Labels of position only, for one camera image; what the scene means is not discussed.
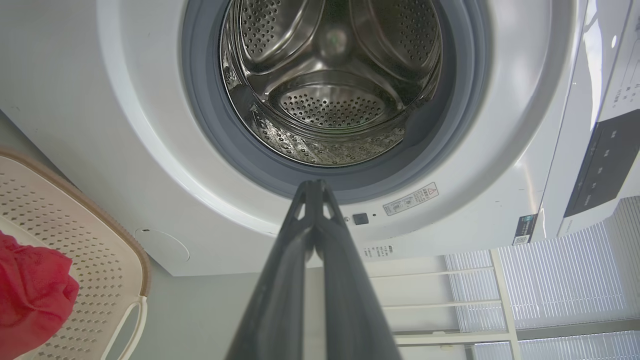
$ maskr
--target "basket rim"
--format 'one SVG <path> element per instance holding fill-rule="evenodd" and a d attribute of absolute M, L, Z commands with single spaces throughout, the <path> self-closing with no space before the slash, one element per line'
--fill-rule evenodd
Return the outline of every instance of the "basket rim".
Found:
<path fill-rule="evenodd" d="M 108 228 L 110 228 L 118 237 L 120 237 L 138 256 L 140 265 L 142 266 L 142 285 L 140 288 L 140 296 L 147 297 L 151 287 L 151 262 L 147 252 L 142 245 L 131 234 L 118 223 L 111 215 L 104 211 L 94 201 L 89 199 L 83 192 L 72 185 L 70 182 L 53 172 L 49 167 L 41 164 L 39 161 L 26 156 L 13 149 L 0 146 L 0 157 L 16 161 L 35 172 L 69 197 L 78 202 L 82 207 L 94 214 Z"/>

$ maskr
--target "red clothing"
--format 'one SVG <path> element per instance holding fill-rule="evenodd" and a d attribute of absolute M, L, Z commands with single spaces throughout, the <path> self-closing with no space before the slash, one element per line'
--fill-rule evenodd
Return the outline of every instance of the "red clothing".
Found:
<path fill-rule="evenodd" d="M 44 344 L 71 315 L 78 294 L 71 264 L 57 250 L 20 246 L 0 232 L 0 360 Z"/>

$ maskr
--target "stainless steel drum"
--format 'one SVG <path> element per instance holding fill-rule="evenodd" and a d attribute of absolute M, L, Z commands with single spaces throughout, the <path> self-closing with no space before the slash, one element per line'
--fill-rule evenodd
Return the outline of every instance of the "stainless steel drum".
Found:
<path fill-rule="evenodd" d="M 318 167 L 361 163 L 402 141 L 442 63 L 429 0 L 234 0 L 220 39 L 244 126 Z"/>

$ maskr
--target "perforated plastic basket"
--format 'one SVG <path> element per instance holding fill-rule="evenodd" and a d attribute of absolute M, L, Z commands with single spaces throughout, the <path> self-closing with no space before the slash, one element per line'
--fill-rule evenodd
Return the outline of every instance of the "perforated plastic basket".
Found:
<path fill-rule="evenodd" d="M 80 290 L 69 319 L 19 359 L 104 359 L 135 306 L 138 323 L 120 359 L 138 344 L 147 317 L 149 260 L 133 237 L 78 189 L 38 162 L 0 148 L 0 230 L 23 245 L 73 259 Z"/>

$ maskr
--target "front-loading washing machine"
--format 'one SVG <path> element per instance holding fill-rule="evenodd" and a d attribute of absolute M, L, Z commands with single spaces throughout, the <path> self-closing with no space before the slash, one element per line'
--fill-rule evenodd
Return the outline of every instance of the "front-loading washing machine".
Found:
<path fill-rule="evenodd" d="M 260 271 L 317 178 L 367 261 L 518 245 L 575 215 L 604 3 L 9 1 L 0 109 L 173 275 Z"/>

